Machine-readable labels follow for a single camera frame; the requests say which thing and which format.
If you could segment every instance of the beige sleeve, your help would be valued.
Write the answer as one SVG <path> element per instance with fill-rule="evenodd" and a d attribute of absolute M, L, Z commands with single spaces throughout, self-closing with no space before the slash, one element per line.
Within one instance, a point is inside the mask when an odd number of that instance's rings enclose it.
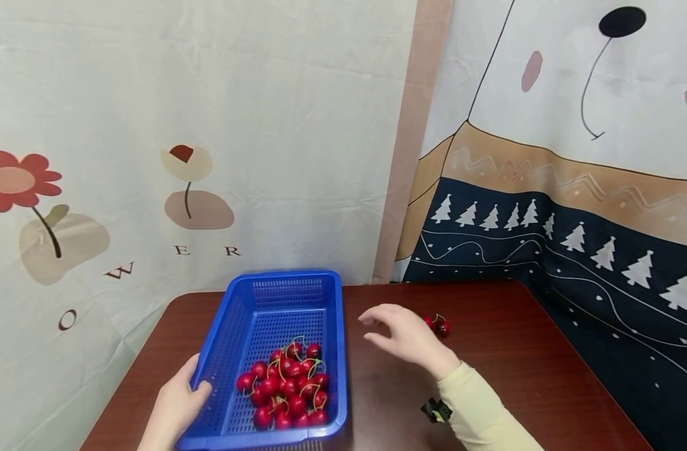
<path fill-rule="evenodd" d="M 468 451 L 542 450 L 486 380 L 467 364 L 440 381 L 439 391 L 453 410 L 449 424 Z"/>

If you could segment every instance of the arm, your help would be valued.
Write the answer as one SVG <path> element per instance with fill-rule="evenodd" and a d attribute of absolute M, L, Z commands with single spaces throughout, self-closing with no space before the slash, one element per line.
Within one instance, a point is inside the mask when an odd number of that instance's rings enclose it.
<path fill-rule="evenodd" d="M 456 437 L 468 451 L 535 451 L 537 441 L 501 404 L 483 377 L 442 344 L 423 319 L 400 305 L 381 304 L 359 317 L 367 326 L 385 323 L 391 338 L 378 333 L 368 341 L 402 360 L 423 366 L 439 384 Z"/>
<path fill-rule="evenodd" d="M 202 381 L 196 391 L 191 390 L 189 381 L 197 363 L 198 355 L 191 357 L 177 374 L 162 386 L 145 426 L 138 451 L 173 451 L 178 438 L 196 419 L 212 390 L 211 384 L 206 381 Z"/>

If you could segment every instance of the small black object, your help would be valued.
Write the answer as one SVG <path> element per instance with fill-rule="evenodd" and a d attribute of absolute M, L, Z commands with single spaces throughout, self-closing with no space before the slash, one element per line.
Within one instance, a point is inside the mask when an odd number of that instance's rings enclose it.
<path fill-rule="evenodd" d="M 421 411 L 424 412 L 426 418 L 432 423 L 446 423 L 451 418 L 452 411 L 442 400 L 435 400 L 434 398 L 429 398 L 429 400 L 421 405 Z"/>
<path fill-rule="evenodd" d="M 599 31 L 607 38 L 623 38 L 636 33 L 647 22 L 647 14 L 637 6 L 623 6 L 609 11 L 599 21 Z"/>

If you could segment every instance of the hand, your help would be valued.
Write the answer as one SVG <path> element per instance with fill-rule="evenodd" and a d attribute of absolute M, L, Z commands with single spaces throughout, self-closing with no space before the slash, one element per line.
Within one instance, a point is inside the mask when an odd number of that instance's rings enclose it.
<path fill-rule="evenodd" d="M 198 355 L 188 359 L 158 392 L 143 440 L 138 447 L 139 451 L 172 450 L 178 438 L 196 419 L 212 390 L 211 384 L 207 381 L 202 381 L 196 391 L 191 390 L 189 381 L 197 363 Z"/>
<path fill-rule="evenodd" d="M 373 332 L 364 338 L 392 356 L 423 366 L 437 381 L 461 365 L 454 352 L 442 345 L 424 320 L 401 305 L 377 305 L 359 316 L 359 321 L 366 326 L 373 326 L 376 322 L 386 324 L 391 338 Z"/>

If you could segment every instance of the red flower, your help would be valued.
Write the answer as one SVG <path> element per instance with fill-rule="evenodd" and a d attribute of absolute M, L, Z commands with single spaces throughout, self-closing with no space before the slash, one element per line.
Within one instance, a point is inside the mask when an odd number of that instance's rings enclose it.
<path fill-rule="evenodd" d="M 14 155 L 0 150 L 0 213 L 13 205 L 34 207 L 38 205 L 38 195 L 62 193 L 60 188 L 48 183 L 62 176 L 47 169 L 48 159 L 42 155 L 31 153 L 18 162 Z"/>

